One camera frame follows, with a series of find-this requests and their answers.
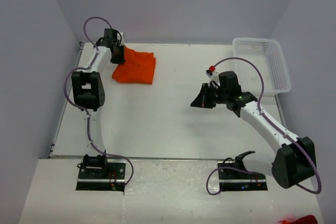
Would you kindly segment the orange t shirt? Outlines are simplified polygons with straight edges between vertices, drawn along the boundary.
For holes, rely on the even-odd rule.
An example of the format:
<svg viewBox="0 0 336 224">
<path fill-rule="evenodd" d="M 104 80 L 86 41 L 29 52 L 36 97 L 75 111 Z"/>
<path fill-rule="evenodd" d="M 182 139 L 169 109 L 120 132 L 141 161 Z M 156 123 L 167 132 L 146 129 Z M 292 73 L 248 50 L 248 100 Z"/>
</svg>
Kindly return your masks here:
<svg viewBox="0 0 336 224">
<path fill-rule="evenodd" d="M 124 49 L 125 62 L 114 70 L 111 78 L 119 83 L 152 84 L 156 58 L 153 52 L 139 52 L 128 47 Z"/>
</svg>

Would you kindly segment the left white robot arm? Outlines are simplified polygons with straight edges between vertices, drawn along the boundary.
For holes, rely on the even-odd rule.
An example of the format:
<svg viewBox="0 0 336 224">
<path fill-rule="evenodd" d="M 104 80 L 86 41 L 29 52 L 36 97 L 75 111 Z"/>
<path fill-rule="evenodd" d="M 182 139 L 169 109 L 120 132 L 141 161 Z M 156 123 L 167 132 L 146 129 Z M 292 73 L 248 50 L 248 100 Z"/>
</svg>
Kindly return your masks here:
<svg viewBox="0 0 336 224">
<path fill-rule="evenodd" d="M 124 63 L 123 34 L 112 28 L 106 28 L 104 36 L 94 44 L 88 63 L 71 74 L 73 100 L 86 122 L 88 144 L 83 168 L 97 178 L 104 178 L 109 172 L 101 130 L 101 110 L 106 99 L 101 73 L 109 62 Z"/>
</svg>

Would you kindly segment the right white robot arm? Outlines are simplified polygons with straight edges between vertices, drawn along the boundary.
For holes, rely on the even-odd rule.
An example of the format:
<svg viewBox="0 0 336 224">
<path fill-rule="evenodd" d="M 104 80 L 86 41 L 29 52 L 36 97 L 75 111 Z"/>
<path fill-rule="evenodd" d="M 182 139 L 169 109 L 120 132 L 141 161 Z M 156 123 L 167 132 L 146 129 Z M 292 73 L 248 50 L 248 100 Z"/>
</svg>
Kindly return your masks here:
<svg viewBox="0 0 336 224">
<path fill-rule="evenodd" d="M 234 165 L 239 178 L 251 173 L 272 176 L 282 188 L 299 185 L 317 176 L 314 143 L 308 137 L 299 137 L 276 121 L 260 104 L 259 98 L 244 92 L 236 73 L 217 73 L 207 70 L 208 83 L 203 83 L 192 107 L 212 109 L 218 104 L 226 105 L 238 118 L 248 123 L 271 147 L 272 156 L 253 158 L 252 151 L 245 152 Z"/>
</svg>

